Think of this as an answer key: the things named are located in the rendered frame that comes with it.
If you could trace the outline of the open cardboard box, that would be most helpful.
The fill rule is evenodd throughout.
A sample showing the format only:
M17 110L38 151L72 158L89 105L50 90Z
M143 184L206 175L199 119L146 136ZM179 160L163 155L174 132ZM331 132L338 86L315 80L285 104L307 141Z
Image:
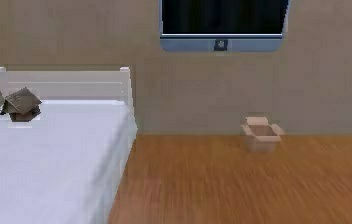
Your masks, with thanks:
M266 117L246 117L241 127L247 149L251 152L273 151L285 134L278 124L270 124Z

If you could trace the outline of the white bed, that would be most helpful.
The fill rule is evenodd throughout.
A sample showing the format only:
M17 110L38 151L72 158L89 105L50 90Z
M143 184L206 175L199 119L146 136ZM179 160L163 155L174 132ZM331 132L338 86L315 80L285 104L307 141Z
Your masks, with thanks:
M0 111L0 224L107 224L136 138L131 72L9 71L0 91L41 100L29 122Z

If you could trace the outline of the brown crumpled pillow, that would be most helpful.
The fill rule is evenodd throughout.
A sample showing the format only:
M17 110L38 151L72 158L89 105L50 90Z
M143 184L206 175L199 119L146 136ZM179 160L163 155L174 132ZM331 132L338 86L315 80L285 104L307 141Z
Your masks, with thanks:
M0 114L8 114L12 122L29 122L40 113L42 101L24 87L4 99Z

